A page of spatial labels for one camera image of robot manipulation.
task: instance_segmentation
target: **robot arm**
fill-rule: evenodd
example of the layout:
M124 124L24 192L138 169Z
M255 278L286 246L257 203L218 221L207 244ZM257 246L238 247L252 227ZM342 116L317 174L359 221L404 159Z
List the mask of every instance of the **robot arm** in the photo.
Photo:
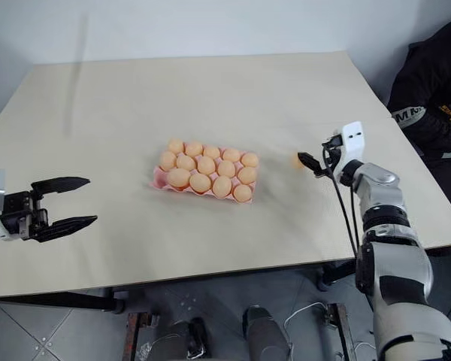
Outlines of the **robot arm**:
M0 169L0 239L35 239L39 242L71 235L87 227L97 216L72 217L48 224L48 214L40 206L47 193L63 193L89 183L80 177L60 177L32 183L32 190L5 195L5 171Z
M360 198L364 235L356 286L373 298L374 338L381 360L451 360L451 322L428 305L431 263L410 227L399 178L363 163L361 123L342 128L323 144L331 173L307 153L299 159L317 177L328 175Z

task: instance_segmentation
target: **beige table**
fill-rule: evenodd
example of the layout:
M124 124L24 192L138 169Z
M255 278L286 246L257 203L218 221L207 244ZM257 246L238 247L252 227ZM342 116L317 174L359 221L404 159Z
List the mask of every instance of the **beige table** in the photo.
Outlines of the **beige table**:
M87 177L43 205L51 220L98 220L45 244L0 241L0 296L351 257L331 182L289 158L319 156L320 143L355 120L365 161L400 175L422 243L451 244L449 202L345 53L38 65L0 115L7 191ZM171 137L256 151L254 203L149 187Z

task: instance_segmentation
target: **black jacket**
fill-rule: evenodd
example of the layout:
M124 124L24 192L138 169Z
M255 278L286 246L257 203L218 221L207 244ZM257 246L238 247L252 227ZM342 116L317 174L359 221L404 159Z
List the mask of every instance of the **black jacket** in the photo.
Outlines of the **black jacket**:
M426 156L451 152L451 23L410 46L388 109Z

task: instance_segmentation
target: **white wall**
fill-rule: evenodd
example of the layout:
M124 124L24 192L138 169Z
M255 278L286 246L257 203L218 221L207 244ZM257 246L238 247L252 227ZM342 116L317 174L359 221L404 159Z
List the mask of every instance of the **white wall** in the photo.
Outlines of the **white wall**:
M451 0L0 0L0 111L37 63L348 50L386 99Z

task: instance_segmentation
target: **person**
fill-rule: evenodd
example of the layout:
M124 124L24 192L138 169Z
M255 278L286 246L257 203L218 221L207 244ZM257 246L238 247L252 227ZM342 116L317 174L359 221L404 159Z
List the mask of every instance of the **person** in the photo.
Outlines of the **person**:
M451 23L410 45L388 109L451 202Z

